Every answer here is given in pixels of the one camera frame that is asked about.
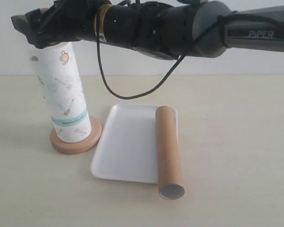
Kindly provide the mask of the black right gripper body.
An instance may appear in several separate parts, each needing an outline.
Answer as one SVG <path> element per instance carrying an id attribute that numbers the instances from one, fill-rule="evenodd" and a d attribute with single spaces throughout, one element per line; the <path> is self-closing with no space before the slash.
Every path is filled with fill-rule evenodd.
<path id="1" fill-rule="evenodd" d="M 55 0 L 51 7 L 38 9 L 37 43 L 95 42 L 94 22 L 101 5 L 99 0 Z"/>

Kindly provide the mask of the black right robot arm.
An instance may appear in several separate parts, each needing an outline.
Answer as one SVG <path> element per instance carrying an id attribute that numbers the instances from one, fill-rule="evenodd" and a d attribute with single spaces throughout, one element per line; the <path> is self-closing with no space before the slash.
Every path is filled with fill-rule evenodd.
<path id="1" fill-rule="evenodd" d="M 218 0 L 186 0 L 180 6 L 56 0 L 25 19 L 30 42 L 40 49 L 84 40 L 169 61 L 181 55 L 216 58 L 230 48 L 284 52 L 284 5 L 237 11 Z"/>

